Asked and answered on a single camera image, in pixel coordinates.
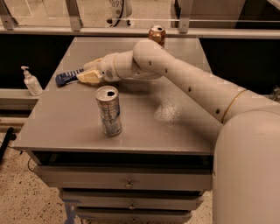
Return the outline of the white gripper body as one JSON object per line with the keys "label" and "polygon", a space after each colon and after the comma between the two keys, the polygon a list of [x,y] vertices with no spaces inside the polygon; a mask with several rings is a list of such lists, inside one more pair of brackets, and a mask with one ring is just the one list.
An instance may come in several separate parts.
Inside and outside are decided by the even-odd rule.
{"label": "white gripper body", "polygon": [[121,79],[116,72],[115,58],[116,53],[111,53],[101,59],[100,70],[103,74],[103,79],[107,82],[119,81]]}

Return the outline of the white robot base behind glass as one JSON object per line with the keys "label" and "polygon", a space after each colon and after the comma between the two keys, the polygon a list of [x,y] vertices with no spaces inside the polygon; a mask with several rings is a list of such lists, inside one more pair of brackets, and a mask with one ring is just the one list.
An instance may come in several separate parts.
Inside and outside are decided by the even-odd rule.
{"label": "white robot base behind glass", "polygon": [[129,16],[132,14],[130,0],[109,0],[111,17],[107,19],[110,27],[129,27]]}

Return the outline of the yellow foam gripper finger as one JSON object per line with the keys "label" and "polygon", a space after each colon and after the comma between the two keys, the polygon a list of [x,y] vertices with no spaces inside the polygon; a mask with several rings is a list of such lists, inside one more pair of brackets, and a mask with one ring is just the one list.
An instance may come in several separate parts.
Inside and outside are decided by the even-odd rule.
{"label": "yellow foam gripper finger", "polygon": [[85,71],[87,71],[87,70],[100,70],[101,69],[101,62],[102,62],[102,58],[92,60],[92,61],[84,64],[83,69]]}
{"label": "yellow foam gripper finger", "polygon": [[103,76],[95,69],[79,73],[77,79],[79,82],[86,84],[99,84],[103,82]]}

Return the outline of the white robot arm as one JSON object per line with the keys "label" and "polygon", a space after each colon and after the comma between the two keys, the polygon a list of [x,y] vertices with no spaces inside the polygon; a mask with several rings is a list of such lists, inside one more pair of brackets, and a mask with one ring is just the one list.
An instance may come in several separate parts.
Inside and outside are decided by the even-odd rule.
{"label": "white robot arm", "polygon": [[280,224],[280,104],[171,56],[150,39],[83,67],[95,82],[163,75],[223,127],[213,159],[213,224]]}

